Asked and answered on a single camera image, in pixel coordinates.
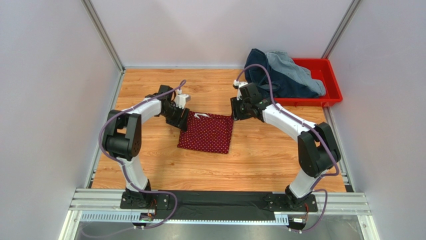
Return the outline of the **red polka dot skirt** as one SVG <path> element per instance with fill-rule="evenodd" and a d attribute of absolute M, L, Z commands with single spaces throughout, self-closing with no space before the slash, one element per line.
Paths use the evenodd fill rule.
<path fill-rule="evenodd" d="M 228 154 L 231 145 L 234 118 L 190 111 L 187 130 L 181 131 L 177 147 L 206 153 Z"/>

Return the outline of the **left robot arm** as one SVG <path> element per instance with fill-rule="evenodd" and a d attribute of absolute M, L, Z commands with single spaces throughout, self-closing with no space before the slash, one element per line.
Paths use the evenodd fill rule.
<path fill-rule="evenodd" d="M 161 85 L 154 94 L 124 110 L 111 110 L 102 126 L 98 141 L 101 151 L 118 163 L 125 178 L 122 209 L 149 209 L 154 207 L 156 195 L 141 167 L 142 125 L 153 117 L 163 116 L 165 122 L 182 131 L 187 130 L 191 100 L 180 87 Z"/>

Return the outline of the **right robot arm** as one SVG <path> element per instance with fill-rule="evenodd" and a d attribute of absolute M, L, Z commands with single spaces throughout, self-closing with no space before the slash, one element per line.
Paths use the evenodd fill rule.
<path fill-rule="evenodd" d="M 297 143 L 300 171 L 286 187 L 283 200 L 287 208 L 304 206 L 327 171 L 337 165 L 341 153 L 329 124 L 315 124 L 286 110 L 271 98 L 264 98 L 254 83 L 234 81 L 236 97 L 231 98 L 234 120 L 255 118 L 272 125 Z"/>

